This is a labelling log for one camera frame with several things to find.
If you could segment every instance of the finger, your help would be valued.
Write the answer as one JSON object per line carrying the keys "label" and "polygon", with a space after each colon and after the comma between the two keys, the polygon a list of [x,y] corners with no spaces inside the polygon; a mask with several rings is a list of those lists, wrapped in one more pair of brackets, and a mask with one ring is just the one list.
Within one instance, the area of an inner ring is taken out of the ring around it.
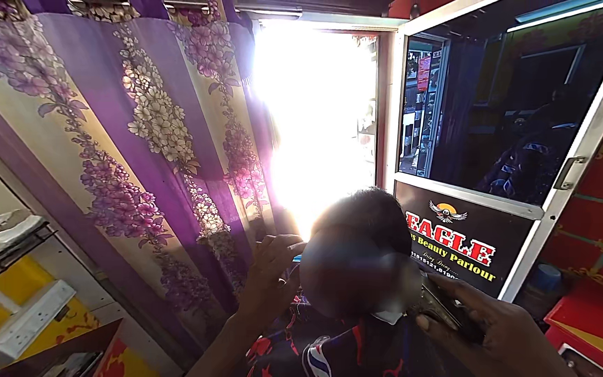
{"label": "finger", "polygon": [[430,274],[429,278],[441,289],[445,290],[449,296],[462,301],[462,304],[475,311],[476,319],[490,321],[497,316],[498,311],[495,304],[499,303],[499,301],[466,282],[437,274]]}
{"label": "finger", "polygon": [[299,242],[297,244],[288,246],[288,253],[292,255],[292,258],[295,258],[299,254],[303,253],[305,248],[306,242]]}
{"label": "finger", "polygon": [[484,333],[488,331],[490,325],[488,324],[488,321],[483,318],[483,316],[479,312],[475,310],[470,311],[469,318],[471,318],[474,322],[478,323],[478,326],[481,328],[481,330],[483,330]]}
{"label": "finger", "polygon": [[297,291],[299,290],[299,267],[295,267],[292,272],[290,272],[290,277],[288,281],[283,285],[283,294],[281,295],[281,305],[285,305],[287,307],[292,300],[297,295]]}
{"label": "finger", "polygon": [[466,366],[480,359],[478,350],[462,339],[457,331],[451,330],[448,326],[422,314],[415,317],[415,322],[430,338],[439,343],[441,347],[446,348],[448,352]]}
{"label": "finger", "polygon": [[267,246],[271,245],[271,243],[273,242],[273,240],[275,238],[276,238],[276,236],[264,236],[264,238],[262,239],[262,242],[256,242],[255,243],[255,252],[253,253],[253,259],[257,260],[257,258],[262,255],[264,249],[266,249]]}
{"label": "finger", "polygon": [[290,267],[292,260],[304,251],[305,247],[306,242],[299,242],[276,253],[276,255],[273,257],[273,261],[269,264],[269,268],[272,270],[272,273],[282,274],[283,271]]}
{"label": "finger", "polygon": [[281,234],[280,236],[276,236],[267,247],[263,248],[262,257],[265,260],[272,261],[281,250],[302,241],[302,238],[295,234]]}

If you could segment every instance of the beauty parlour sign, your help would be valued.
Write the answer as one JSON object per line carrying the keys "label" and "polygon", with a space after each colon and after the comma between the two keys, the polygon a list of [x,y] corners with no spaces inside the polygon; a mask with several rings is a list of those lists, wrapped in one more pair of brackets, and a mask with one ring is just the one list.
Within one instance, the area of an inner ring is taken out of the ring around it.
{"label": "beauty parlour sign", "polygon": [[497,297],[534,221],[397,182],[411,256]]}

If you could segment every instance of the floral curtain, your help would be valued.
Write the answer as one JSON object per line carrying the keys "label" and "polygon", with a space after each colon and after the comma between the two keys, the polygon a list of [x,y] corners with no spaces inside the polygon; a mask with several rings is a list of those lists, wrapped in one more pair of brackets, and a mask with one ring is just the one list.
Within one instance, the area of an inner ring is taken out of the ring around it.
{"label": "floral curtain", "polygon": [[269,122],[248,85],[253,39],[209,5],[174,12],[181,24],[0,2],[0,157],[194,355],[235,310],[251,248],[280,213]]}

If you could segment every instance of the door handle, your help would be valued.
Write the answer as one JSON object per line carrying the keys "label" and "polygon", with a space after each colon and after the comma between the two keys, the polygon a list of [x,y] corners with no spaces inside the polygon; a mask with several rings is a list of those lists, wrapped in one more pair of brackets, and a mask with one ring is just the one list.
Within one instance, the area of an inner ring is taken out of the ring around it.
{"label": "door handle", "polygon": [[569,190],[574,187],[574,183],[565,182],[569,171],[572,169],[574,164],[584,164],[588,161],[587,157],[570,157],[564,162],[564,166],[562,167],[562,171],[560,171],[559,176],[557,176],[557,180],[553,185],[554,189],[557,190]]}

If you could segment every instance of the eagle logo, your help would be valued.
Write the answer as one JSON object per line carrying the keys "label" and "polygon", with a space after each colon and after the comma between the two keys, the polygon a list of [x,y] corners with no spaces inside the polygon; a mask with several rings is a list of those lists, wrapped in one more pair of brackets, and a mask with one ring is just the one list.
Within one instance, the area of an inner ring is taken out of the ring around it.
{"label": "eagle logo", "polygon": [[466,212],[459,214],[453,206],[444,202],[439,205],[434,205],[434,203],[430,201],[430,209],[433,210],[436,213],[436,217],[444,223],[452,223],[453,220],[460,221],[467,218]]}

